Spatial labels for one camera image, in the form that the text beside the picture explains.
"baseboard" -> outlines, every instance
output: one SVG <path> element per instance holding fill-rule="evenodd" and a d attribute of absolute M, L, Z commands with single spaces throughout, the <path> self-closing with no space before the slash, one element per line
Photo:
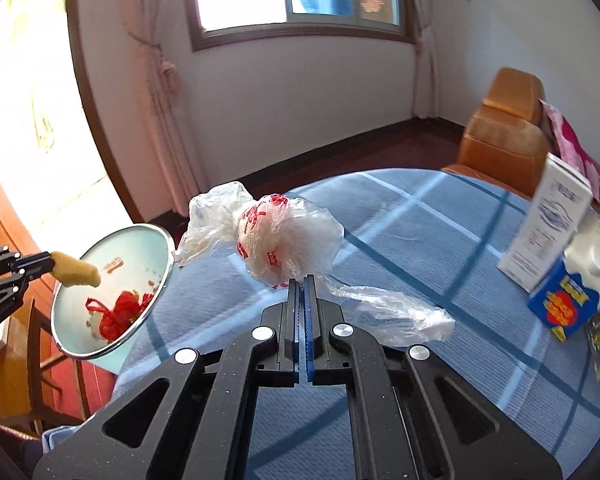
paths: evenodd
<path fill-rule="evenodd" d="M 238 180 L 244 184 L 244 187 L 247 190 L 251 191 L 253 189 L 259 188 L 260 186 L 264 186 L 267 182 L 270 182 L 272 179 L 276 178 L 277 176 L 280 176 L 280 174 L 293 173 L 311 164 L 315 164 L 320 160 L 330 158 L 331 156 L 336 155 L 337 153 L 356 148 L 358 146 L 361 146 L 362 144 L 373 142 L 374 140 L 380 137 L 395 134 L 397 132 L 403 132 L 404 130 L 410 128 L 416 130 L 418 127 L 418 123 L 421 122 L 438 124 L 441 128 L 440 130 L 432 131 L 433 134 L 442 137 L 443 139 L 448 140 L 449 142 L 453 142 L 455 144 L 460 143 L 462 132 L 464 131 L 464 126 L 440 118 L 413 118 L 408 119 L 406 121 L 401 121 L 399 123 L 381 126 L 380 128 L 375 128 L 374 130 L 363 132 L 352 137 L 347 137 L 346 139 L 332 142 L 331 144 L 321 146 L 320 148 L 315 148 L 314 150 L 301 153 L 300 155 L 293 156 L 291 158 L 288 158 L 287 160 L 283 160 L 281 162 L 272 164 L 271 166 L 267 166 L 262 170 L 254 171 L 253 173 L 245 175 L 242 178 L 238 178 Z"/>
<path fill-rule="evenodd" d="M 189 219 L 175 211 L 167 211 L 166 213 L 162 213 L 156 218 L 149 220 L 148 223 L 160 226 L 173 235 L 179 228 L 186 226 L 189 223 Z"/>

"food scrap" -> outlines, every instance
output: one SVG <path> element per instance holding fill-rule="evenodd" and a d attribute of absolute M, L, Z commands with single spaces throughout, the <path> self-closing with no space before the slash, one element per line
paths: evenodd
<path fill-rule="evenodd" d="M 153 297 L 153 294 L 145 293 L 142 295 L 142 301 L 140 301 L 140 295 L 137 291 L 123 290 L 111 310 L 101 301 L 95 298 L 87 298 L 84 306 L 91 313 L 91 320 L 87 322 L 87 326 L 91 326 L 91 331 L 94 333 L 95 321 L 99 317 L 98 329 L 100 336 L 106 339 L 108 343 L 112 343 L 133 325 L 149 306 Z"/>
<path fill-rule="evenodd" d="M 107 274 L 111 274 L 114 270 L 119 269 L 124 264 L 125 263 L 122 260 L 122 258 L 115 258 L 114 260 L 112 260 L 111 262 L 109 262 L 107 265 L 105 265 L 104 269 L 102 269 L 102 270 L 104 272 L 106 272 Z"/>

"white carton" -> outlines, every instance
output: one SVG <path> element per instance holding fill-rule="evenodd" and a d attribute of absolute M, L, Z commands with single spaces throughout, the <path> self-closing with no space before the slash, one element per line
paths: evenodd
<path fill-rule="evenodd" d="M 562 254 L 591 197 L 589 181 L 549 153 L 525 221 L 498 268 L 527 292 L 534 290 Z"/>

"crumpled plastic bag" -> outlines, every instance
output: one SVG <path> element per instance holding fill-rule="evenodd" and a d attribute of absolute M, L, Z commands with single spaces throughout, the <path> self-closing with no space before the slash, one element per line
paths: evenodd
<path fill-rule="evenodd" d="M 453 331 L 454 320 L 446 310 L 419 298 L 329 278 L 344 229 L 329 211 L 307 200 L 279 194 L 254 200 L 240 182 L 229 182 L 194 197 L 189 215 L 187 232 L 174 252 L 180 266 L 233 246 L 251 276 L 271 286 L 286 286 L 291 278 L 302 282 L 314 274 L 318 296 L 342 304 L 347 321 L 364 326 L 382 344 L 444 340 Z"/>

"pink cloth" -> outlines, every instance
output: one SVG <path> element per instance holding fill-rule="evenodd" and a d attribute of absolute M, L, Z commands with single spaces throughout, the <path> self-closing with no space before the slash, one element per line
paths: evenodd
<path fill-rule="evenodd" d="M 553 106 L 540 100 L 544 113 L 551 122 L 551 130 L 560 151 L 560 158 L 574 170 L 579 171 L 589 180 L 593 198 L 600 202 L 600 175 L 593 164 L 593 159 L 582 149 L 576 132 L 567 119 Z"/>

